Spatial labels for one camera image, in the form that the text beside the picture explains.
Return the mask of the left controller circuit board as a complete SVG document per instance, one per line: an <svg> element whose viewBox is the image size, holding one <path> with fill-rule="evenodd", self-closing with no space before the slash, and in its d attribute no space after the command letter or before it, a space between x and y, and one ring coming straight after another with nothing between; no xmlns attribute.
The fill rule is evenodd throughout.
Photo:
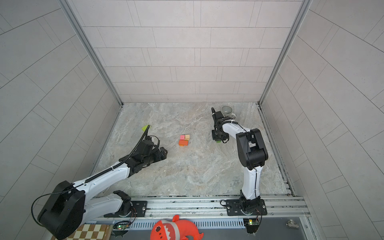
<svg viewBox="0 0 384 240"><path fill-rule="evenodd" d="M129 231L131 225L130 221L120 221L113 226L112 235L115 237L122 237Z"/></svg>

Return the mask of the wooden chessboard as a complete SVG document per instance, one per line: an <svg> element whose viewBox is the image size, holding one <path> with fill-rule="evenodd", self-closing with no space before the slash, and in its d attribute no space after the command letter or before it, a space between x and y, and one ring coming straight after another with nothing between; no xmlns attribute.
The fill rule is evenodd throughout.
<svg viewBox="0 0 384 240"><path fill-rule="evenodd" d="M110 225L84 224L72 233L67 240L109 240L112 233Z"/></svg>

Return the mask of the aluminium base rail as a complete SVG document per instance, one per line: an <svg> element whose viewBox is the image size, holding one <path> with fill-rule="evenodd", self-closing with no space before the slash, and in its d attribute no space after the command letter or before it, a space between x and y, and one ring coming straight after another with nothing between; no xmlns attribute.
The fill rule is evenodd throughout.
<svg viewBox="0 0 384 240"><path fill-rule="evenodd" d="M259 210L250 214L242 211L238 196L197 197L133 197L132 201L145 201L143 217L137 220L170 219L179 215L182 219L225 219L309 217L310 211L303 197L286 195L261 196L264 203Z"/></svg>

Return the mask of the aluminium corner post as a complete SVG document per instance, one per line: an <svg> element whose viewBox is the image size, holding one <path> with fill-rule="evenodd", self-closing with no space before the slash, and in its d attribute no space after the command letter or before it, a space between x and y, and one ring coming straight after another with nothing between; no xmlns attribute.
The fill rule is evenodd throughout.
<svg viewBox="0 0 384 240"><path fill-rule="evenodd" d="M281 66L284 63L284 60L288 54L288 51L289 51L292 43L294 42L294 39L295 39L295 37L296 37L296 35L300 29L300 26L301 26L306 14L307 14L309 8L310 8L311 3L312 3L312 0L304 0L301 4L300 8L299 8L298 14L294 19L293 25L289 31L287 39L286 39L286 41L283 45L283 48L280 52L278 60L277 60L275 66L272 70L272 73L271 73L270 78L267 82L266 88L263 91L262 96L258 102L258 104L260 106L265 102L265 100L267 98L267 95L268 95L268 93L269 93L269 91L270 91L270 89L274 83L274 80L277 77L277 74L279 73Z"/></svg>
<svg viewBox="0 0 384 240"><path fill-rule="evenodd" d="M105 71L105 68L103 67L100 59L98 58L94 48L92 47L90 41L88 40L84 30L82 29L82 26L80 25L79 21L77 20L71 6L69 5L69 2L66 0L58 0L58 3L60 7L62 8L65 16L67 17L68 21L70 22L72 28L74 29L75 33L77 34L81 44L87 51L91 61L95 65L96 69L98 70L100 76L105 81L109 89L111 90L113 96L117 100L117 102L120 105L120 108L124 105L122 102L119 94L117 93L115 87L113 86L113 83L111 82L111 79L109 78L107 72Z"/></svg>

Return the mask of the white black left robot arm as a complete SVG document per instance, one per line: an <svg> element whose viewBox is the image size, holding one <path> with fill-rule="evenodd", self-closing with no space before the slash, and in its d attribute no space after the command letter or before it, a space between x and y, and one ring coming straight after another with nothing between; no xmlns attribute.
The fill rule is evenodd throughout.
<svg viewBox="0 0 384 240"><path fill-rule="evenodd" d="M98 217L131 217L131 197L121 190L104 197L98 195L113 184L125 180L143 168L167 158L168 151L145 137L132 153L111 167L74 183L63 181L48 195L35 222L56 239L63 240L84 223Z"/></svg>

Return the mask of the aluminium corner post left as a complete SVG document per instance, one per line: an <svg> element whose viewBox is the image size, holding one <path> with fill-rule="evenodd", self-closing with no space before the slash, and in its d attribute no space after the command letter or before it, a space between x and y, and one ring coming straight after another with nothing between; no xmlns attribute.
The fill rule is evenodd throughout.
<svg viewBox="0 0 384 240"><path fill-rule="evenodd" d="M92 47L90 41L88 40L84 30L82 29L82 26L80 25L79 21L77 20L71 6L69 5L69 2L66 0L58 0L58 3L60 7L62 8L65 16L67 17L68 21L70 22L72 28L74 29L75 33L77 34L81 44L87 51L91 61L95 65L96 69L98 70L100 76L105 81L109 89L111 90L113 96L117 100L117 102L120 105L120 108L124 105L122 102L119 94L117 93L115 87L113 86L113 83L111 82L111 79L109 78L107 72L105 71L105 68L103 67L100 59L98 58L94 48Z"/></svg>

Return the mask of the striped ceramic mug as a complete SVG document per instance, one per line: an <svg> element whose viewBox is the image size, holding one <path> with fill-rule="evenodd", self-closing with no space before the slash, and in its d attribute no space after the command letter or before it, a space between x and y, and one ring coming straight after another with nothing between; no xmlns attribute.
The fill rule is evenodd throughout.
<svg viewBox="0 0 384 240"><path fill-rule="evenodd" d="M233 108L231 108L230 106L223 106L221 108L221 112L224 118L230 118L233 120L236 118L236 114L234 113Z"/></svg>

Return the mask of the red shark plush toy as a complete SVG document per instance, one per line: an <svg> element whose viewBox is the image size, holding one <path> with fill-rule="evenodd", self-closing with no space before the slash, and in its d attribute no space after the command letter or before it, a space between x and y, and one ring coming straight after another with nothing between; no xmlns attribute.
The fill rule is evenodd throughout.
<svg viewBox="0 0 384 240"><path fill-rule="evenodd" d="M175 215L171 221L158 221L150 235L150 240L202 240L204 233L200 233L197 226L188 220L180 220L179 215Z"/></svg>

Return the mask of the aluminium corner post right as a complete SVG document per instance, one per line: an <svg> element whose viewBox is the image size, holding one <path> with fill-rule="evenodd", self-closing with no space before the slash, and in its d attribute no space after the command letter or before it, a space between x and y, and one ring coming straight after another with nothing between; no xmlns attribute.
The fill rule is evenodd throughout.
<svg viewBox="0 0 384 240"><path fill-rule="evenodd" d="M277 60L275 66L272 70L272 73L271 73L270 78L267 82L266 88L263 91L262 96L258 102L258 104L260 106L265 102L265 100L267 98L267 95L268 95L268 93L269 93L269 91L270 91L270 89L274 83L274 80L277 77L277 74L279 73L281 66L284 63L284 60L288 54L288 51L289 51L292 43L294 42L294 39L295 39L295 37L296 37L296 35L300 29L300 26L301 26L306 14L307 14L309 8L310 8L311 3L312 3L312 0L304 0L301 4L300 8L299 8L298 14L294 19L293 25L289 31L287 39L286 39L286 41L283 45L283 48L280 52L278 60Z"/></svg>

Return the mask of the controller circuit board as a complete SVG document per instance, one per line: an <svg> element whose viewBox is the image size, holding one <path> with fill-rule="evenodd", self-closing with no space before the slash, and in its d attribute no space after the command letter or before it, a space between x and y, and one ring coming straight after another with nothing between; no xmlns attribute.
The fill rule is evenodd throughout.
<svg viewBox="0 0 384 240"><path fill-rule="evenodd" d="M122 237L129 231L131 225L130 221L120 221L113 226L112 235L115 237Z"/></svg>
<svg viewBox="0 0 384 240"><path fill-rule="evenodd" d="M248 234L255 234L258 231L261 224L261 221L258 218L243 219L243 222Z"/></svg>

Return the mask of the right controller circuit board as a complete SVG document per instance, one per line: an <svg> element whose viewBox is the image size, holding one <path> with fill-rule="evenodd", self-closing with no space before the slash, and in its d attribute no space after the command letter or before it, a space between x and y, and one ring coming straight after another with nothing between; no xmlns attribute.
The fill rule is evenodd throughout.
<svg viewBox="0 0 384 240"><path fill-rule="evenodd" d="M255 234L258 231L261 224L261 221L258 218L243 219L243 222L248 234Z"/></svg>

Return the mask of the red wooden block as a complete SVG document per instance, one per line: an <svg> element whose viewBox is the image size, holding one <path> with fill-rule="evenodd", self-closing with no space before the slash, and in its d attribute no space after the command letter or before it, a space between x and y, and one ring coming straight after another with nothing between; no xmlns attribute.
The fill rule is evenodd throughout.
<svg viewBox="0 0 384 240"><path fill-rule="evenodd" d="M188 140L179 140L179 146L187 146L189 144Z"/></svg>

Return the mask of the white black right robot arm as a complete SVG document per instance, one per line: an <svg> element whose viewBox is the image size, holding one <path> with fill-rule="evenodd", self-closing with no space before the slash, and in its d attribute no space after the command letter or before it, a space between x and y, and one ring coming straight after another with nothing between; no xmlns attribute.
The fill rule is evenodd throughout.
<svg viewBox="0 0 384 240"><path fill-rule="evenodd" d="M238 157L244 167L244 182L240 194L240 209L246 214L266 215L264 200L261 199L259 185L261 173L269 155L262 133L259 129L242 127L222 112L212 110L214 141L228 142L233 137L237 143Z"/></svg>

